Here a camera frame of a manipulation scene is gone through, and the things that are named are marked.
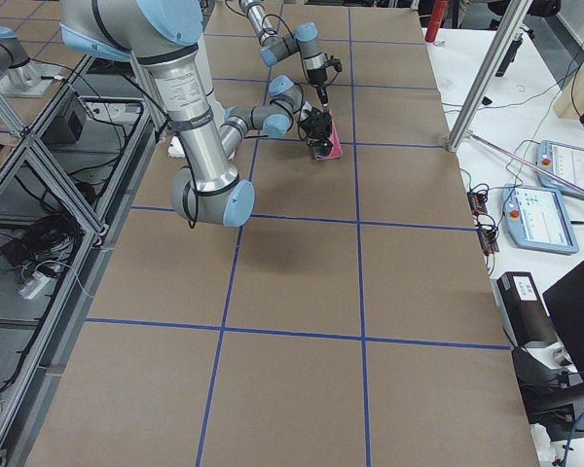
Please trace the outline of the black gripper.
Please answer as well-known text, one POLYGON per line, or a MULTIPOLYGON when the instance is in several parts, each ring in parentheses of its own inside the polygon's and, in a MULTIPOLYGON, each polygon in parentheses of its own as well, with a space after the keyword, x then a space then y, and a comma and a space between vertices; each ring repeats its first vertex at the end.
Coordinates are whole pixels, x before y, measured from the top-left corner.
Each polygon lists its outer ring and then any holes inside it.
POLYGON ((309 69, 307 71, 307 82, 313 88, 315 88, 317 97, 324 110, 329 110, 329 97, 326 83, 327 83, 327 72, 324 68, 309 69))
POLYGON ((317 108, 303 111, 298 126, 304 133, 319 133, 321 128, 321 111, 317 108))

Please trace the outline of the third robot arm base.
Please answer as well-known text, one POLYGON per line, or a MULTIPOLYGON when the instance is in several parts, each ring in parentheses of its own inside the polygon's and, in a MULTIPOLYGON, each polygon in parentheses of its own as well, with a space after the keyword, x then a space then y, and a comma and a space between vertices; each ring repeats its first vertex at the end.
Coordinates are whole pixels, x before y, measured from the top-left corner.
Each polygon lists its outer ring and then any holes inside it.
POLYGON ((39 65, 31 60, 17 34, 0 26, 0 92, 7 97, 40 98, 51 84, 44 71, 55 73, 53 65, 39 65))

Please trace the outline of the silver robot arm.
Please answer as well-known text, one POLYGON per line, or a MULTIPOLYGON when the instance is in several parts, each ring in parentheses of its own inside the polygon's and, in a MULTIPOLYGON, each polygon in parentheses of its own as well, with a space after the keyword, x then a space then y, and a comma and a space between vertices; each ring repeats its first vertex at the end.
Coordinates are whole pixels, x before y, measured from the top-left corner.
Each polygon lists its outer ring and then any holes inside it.
POLYGON ((171 200, 190 223, 240 227, 249 219, 255 189, 230 160, 249 131, 282 137, 298 125, 318 154, 333 147, 330 114, 307 102, 286 76, 271 82, 269 105, 231 108, 216 123, 196 62, 202 35, 197 1, 64 1, 60 27, 68 47, 110 60, 136 59, 151 74, 188 162, 175 177, 171 200))
POLYGON ((286 35, 279 35, 271 25, 262 1, 238 1, 241 14, 251 24, 260 44, 260 54, 268 67, 273 67, 284 59, 298 54, 307 82, 312 86, 322 105, 323 111, 330 110, 327 92, 329 67, 336 71, 341 69, 341 63, 323 51, 317 28, 312 21, 298 26, 286 35))

